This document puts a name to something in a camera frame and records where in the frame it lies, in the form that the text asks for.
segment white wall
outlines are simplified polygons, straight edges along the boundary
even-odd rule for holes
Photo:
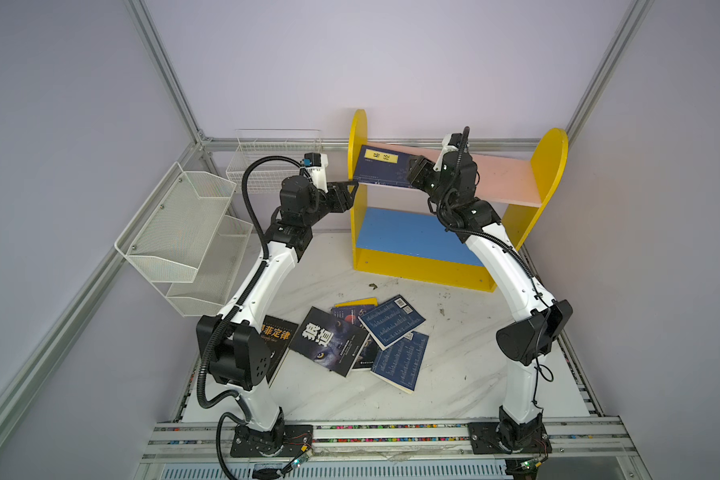
[[[149,0],[206,134],[538,138],[564,127],[629,0]]]
[[[656,0],[529,249],[654,480],[720,478],[720,1]]]
[[[0,393],[189,139],[121,0],[0,1]],[[196,349],[136,277],[40,394],[0,478],[86,462],[106,470],[77,477],[133,475]]]

